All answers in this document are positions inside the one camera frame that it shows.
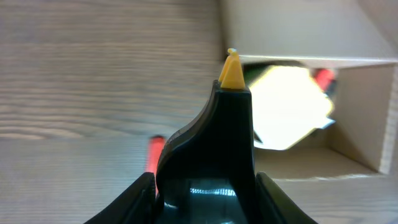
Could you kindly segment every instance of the yellow cap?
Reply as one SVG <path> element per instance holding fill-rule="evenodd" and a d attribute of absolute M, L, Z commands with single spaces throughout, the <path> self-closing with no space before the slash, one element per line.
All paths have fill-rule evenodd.
<path fill-rule="evenodd" d="M 235 49 L 228 49 L 229 56 L 225 60 L 223 70 L 218 79 L 222 88 L 243 90 L 244 79 L 239 55 Z"/>

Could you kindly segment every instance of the yellow tip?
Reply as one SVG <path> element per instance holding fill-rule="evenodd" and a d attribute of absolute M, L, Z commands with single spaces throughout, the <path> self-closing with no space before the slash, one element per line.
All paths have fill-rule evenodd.
<path fill-rule="evenodd" d="M 243 90 L 245 87 L 242 65 L 235 49 L 228 49 L 229 56 L 225 60 L 223 71 L 218 79 L 222 88 Z"/>

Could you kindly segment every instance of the red object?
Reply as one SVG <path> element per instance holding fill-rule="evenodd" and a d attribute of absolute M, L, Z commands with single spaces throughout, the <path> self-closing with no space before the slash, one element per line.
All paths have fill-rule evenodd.
<path fill-rule="evenodd" d="M 327 69 L 320 69 L 315 75 L 315 81 L 323 91 L 328 89 L 334 78 L 335 74 L 331 70 Z"/>
<path fill-rule="evenodd" d="M 147 165 L 145 168 L 146 172 L 153 172 L 156 177 L 157 163 L 159 161 L 160 154 L 162 153 L 166 140 L 162 136 L 155 136 L 150 139 L 148 145 L 148 156 Z"/>

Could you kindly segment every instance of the wood grain surface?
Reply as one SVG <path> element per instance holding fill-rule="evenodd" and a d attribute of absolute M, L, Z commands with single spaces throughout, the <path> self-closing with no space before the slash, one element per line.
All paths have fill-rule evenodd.
<path fill-rule="evenodd" d="M 148 137 L 205 104 L 220 30 L 214 0 L 0 0 L 0 223 L 83 223 L 115 199 Z M 393 177 L 277 183 L 322 223 L 398 223 Z"/>

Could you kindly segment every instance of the black plastic object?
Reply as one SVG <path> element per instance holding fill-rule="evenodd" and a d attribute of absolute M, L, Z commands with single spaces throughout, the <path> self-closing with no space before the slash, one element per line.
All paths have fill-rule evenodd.
<path fill-rule="evenodd" d="M 264 173 L 254 176 L 251 93 L 213 82 L 201 113 L 88 223 L 315 223 Z"/>

